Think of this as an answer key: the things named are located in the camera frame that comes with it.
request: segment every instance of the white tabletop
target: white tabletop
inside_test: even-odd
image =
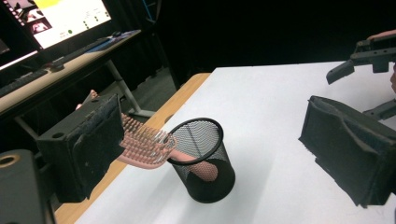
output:
[[[78,223],[394,223],[396,197],[356,206],[298,140],[311,95],[359,111],[395,94],[389,72],[371,65],[328,85],[338,63],[218,68],[165,124],[211,118],[224,130],[235,170],[233,190],[216,203],[190,197],[169,163],[155,170],[127,166]],[[386,123],[396,128],[396,119]]]

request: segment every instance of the monitor screen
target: monitor screen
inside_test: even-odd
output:
[[[0,4],[0,70],[111,21],[102,0],[2,0]]]

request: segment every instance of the mesh pencil holder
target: mesh pencil holder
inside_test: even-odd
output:
[[[168,161],[190,196],[200,203],[214,203],[227,196],[233,189],[235,172],[222,142],[221,126],[213,119],[190,119],[170,134],[182,156]]]

